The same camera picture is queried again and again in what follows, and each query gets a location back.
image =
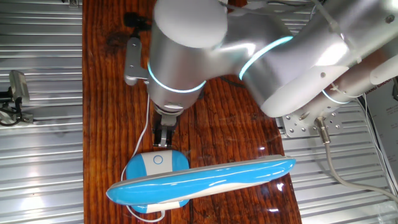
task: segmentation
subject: white button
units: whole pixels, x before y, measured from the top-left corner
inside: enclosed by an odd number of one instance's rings
[[[160,155],[157,155],[154,157],[154,163],[155,164],[161,164],[163,162],[163,157]]]

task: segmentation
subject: corrugated metal wall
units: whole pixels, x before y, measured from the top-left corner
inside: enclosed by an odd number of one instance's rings
[[[0,0],[0,91],[24,72],[37,120],[0,129],[0,223],[83,223],[82,10],[67,2]]]
[[[0,127],[0,223],[83,223],[81,6],[67,2],[0,0],[0,91],[11,69],[24,72],[31,96],[24,111],[37,120]],[[283,20],[297,33],[308,13]],[[337,171],[387,187],[361,108],[352,103],[338,112],[344,133],[332,137]],[[329,176],[318,136],[289,139],[279,125],[285,153],[297,159],[291,176],[304,223],[395,223],[396,206],[385,196]]]

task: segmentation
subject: wood grain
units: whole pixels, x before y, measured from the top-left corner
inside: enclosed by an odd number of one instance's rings
[[[123,80],[125,12],[152,17],[154,0],[86,0],[83,13],[84,208],[86,223],[142,223],[105,192],[131,157],[145,124],[147,93],[142,82]],[[232,1],[237,6],[243,1]],[[142,65],[149,55],[150,32],[141,33]],[[153,148],[150,129],[139,152]],[[186,110],[173,138],[191,167],[284,154],[276,123],[258,108],[248,91],[219,78],[205,86],[205,97]],[[155,219],[159,214],[141,215]],[[289,175],[268,184],[193,199],[166,212],[160,223],[300,223]]]

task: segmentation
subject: cable connector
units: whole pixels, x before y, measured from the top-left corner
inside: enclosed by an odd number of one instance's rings
[[[315,119],[315,126],[318,128],[318,133],[322,139],[322,143],[329,144],[330,137],[329,137],[328,127],[325,124],[325,119],[322,117]]]

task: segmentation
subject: screw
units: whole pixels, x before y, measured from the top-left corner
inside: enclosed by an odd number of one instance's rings
[[[392,21],[394,21],[396,17],[394,15],[390,15],[386,17],[386,23],[390,24]]]

